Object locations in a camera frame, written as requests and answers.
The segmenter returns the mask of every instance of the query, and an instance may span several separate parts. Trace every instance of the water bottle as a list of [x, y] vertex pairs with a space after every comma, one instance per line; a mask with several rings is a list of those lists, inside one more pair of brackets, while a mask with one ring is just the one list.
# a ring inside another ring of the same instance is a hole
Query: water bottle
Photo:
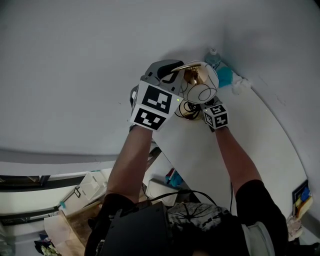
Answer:
[[214, 70], [216, 70], [221, 63], [221, 57], [215, 48], [211, 48], [210, 51], [204, 56], [204, 61], [208, 63]]

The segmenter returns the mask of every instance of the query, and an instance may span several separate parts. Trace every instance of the hand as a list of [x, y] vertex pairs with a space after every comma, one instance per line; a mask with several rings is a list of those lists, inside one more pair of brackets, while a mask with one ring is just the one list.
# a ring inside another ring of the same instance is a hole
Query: hand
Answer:
[[227, 107], [217, 96], [211, 102], [201, 104], [201, 108], [203, 110], [203, 120], [212, 132], [216, 129], [227, 127], [229, 122]]

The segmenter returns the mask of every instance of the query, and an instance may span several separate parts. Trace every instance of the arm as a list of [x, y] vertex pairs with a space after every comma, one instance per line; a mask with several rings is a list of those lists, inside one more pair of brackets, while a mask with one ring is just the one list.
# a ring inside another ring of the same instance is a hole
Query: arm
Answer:
[[238, 144], [228, 128], [215, 131], [216, 139], [222, 154], [226, 169], [233, 184], [234, 194], [248, 181], [260, 180], [259, 172], [250, 157]]
[[269, 195], [255, 164], [228, 128], [217, 129], [215, 134], [233, 184], [238, 218], [248, 227], [263, 223], [275, 255], [285, 255], [288, 242], [286, 218]]
[[152, 130], [141, 126], [132, 129], [111, 171], [107, 194], [120, 194], [134, 203], [138, 202], [151, 139]]

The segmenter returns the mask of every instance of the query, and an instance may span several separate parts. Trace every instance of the black sleeve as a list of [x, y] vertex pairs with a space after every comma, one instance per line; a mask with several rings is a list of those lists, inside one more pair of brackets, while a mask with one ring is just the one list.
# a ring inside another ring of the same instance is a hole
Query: black sleeve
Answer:
[[236, 193], [236, 209], [242, 224], [262, 222], [271, 237], [276, 256], [286, 253], [288, 228], [286, 218], [272, 200], [261, 180], [251, 180]]
[[127, 197], [120, 194], [107, 194], [104, 198], [101, 211], [95, 220], [95, 226], [88, 238], [88, 242], [85, 247], [85, 256], [96, 255], [96, 248], [101, 240], [104, 240], [107, 236], [110, 227], [110, 215], [115, 215], [120, 209], [124, 211], [130, 210], [135, 204]]

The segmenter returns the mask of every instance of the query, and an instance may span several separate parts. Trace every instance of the black cable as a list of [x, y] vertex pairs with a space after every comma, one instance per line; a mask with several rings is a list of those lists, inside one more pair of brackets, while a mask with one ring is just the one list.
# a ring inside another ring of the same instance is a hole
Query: black cable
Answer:
[[150, 197], [147, 196], [146, 191], [145, 191], [145, 187], [144, 187], [144, 184], [143, 184], [143, 183], [142, 183], [142, 190], [143, 190], [143, 193], [144, 193], [146, 199], [147, 199], [148, 201], [150, 201]]
[[[202, 83], [201, 85], [204, 85], [204, 86], [206, 86], [207, 87], [207, 89], [204, 89], [202, 92], [200, 92], [199, 93], [199, 95], [198, 95], [198, 100], [199, 101], [201, 101], [201, 102], [207, 102], [207, 100], [210, 98], [210, 100], [216, 95], [216, 93], [217, 93], [217, 88], [216, 88], [216, 86], [213, 84], [213, 86], [214, 86], [214, 88], [210, 88], [209, 87], [209, 85], [207, 85], [207, 84], [205, 84], [205, 83]], [[193, 86], [192, 88], [190, 88], [190, 90], [188, 91], [188, 93], [186, 94], [186, 100], [187, 101], [189, 101], [189, 102], [192, 102], [192, 101], [190, 101], [189, 100], [189, 97], [188, 97], [188, 95], [189, 95], [189, 93], [195, 88], [196, 86]], [[204, 100], [202, 100], [202, 99], [200, 99], [200, 95], [203, 93], [203, 92], [205, 92], [206, 90], [210, 90], [210, 95], [209, 95], [209, 97], [207, 98], [207, 99], [204, 99]]]
[[178, 192], [166, 193], [166, 194], [163, 194], [163, 195], [160, 195], [160, 196], [158, 196], [158, 197], [156, 197], [156, 198], [151, 199], [150, 202], [153, 202], [153, 201], [156, 201], [156, 200], [159, 200], [159, 199], [162, 199], [162, 198], [171, 196], [171, 195], [175, 195], [175, 194], [189, 194], [189, 193], [199, 193], [200, 195], [203, 195], [203, 196], [205, 196], [207, 199], [209, 199], [209, 200], [211, 201], [211, 203], [213, 203], [215, 206], [217, 206], [216, 202], [213, 201], [213, 200], [211, 199], [211, 197], [208, 196], [207, 194], [205, 194], [205, 193], [203, 193], [203, 192], [191, 190], [191, 189], [182, 189], [182, 190], [179, 190]]
[[[188, 113], [188, 115], [184, 115], [181, 112], [181, 107], [184, 108], [184, 111]], [[181, 102], [181, 104], [178, 107], [178, 111], [180, 113], [180, 115], [178, 115], [176, 112], [174, 112], [174, 114], [179, 117], [179, 118], [185, 118], [188, 120], [194, 120], [198, 117], [198, 115], [200, 114], [201, 107], [199, 104], [193, 104], [189, 101], [185, 101], [185, 102]]]
[[234, 199], [234, 186], [232, 185], [232, 182], [230, 182], [231, 184], [231, 202], [230, 202], [230, 213], [231, 213], [231, 210], [232, 210], [232, 201]]

